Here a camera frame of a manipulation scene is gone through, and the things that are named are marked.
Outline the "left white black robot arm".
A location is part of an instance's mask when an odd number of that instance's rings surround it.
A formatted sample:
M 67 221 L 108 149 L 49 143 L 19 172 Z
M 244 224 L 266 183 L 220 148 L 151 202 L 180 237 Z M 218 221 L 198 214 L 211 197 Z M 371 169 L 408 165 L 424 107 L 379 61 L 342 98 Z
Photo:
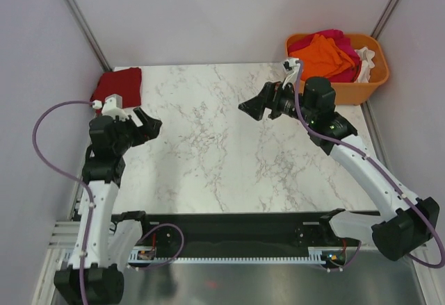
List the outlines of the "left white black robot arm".
M 152 239 L 145 212 L 113 214 L 125 168 L 124 154 L 158 137 L 162 122 L 137 107 L 132 116 L 100 115 L 89 123 L 90 145 L 81 173 L 79 232 L 67 267 L 54 285 L 68 304 L 119 304 L 124 270 L 135 244 Z

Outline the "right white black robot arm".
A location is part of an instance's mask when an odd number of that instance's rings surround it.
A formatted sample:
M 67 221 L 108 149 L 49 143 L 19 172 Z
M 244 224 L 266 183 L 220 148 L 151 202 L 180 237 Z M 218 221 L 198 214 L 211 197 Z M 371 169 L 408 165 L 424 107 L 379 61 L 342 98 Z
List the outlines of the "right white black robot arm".
M 377 216 L 332 211 L 318 228 L 323 243 L 351 238 L 375 245 L 391 261 L 409 256 L 438 237 L 439 204 L 431 197 L 420 198 L 367 153 L 357 129 L 335 110 L 335 99 L 327 79 L 312 77 L 301 94 L 291 83 L 267 82 L 238 108 L 257 121 L 265 110 L 270 110 L 270 119 L 287 115 L 300 120 L 311 141 L 347 170 L 375 204 Z

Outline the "dark red t shirt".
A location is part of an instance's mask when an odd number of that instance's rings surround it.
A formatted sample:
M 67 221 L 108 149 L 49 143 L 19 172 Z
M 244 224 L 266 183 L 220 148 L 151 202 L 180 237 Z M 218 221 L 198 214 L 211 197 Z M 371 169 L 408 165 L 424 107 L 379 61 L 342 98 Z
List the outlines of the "dark red t shirt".
M 123 108 L 134 108 L 141 105 L 142 70 L 139 67 L 130 67 L 116 72 L 105 72 L 100 77 L 90 100 L 100 100 L 112 94 L 122 97 Z

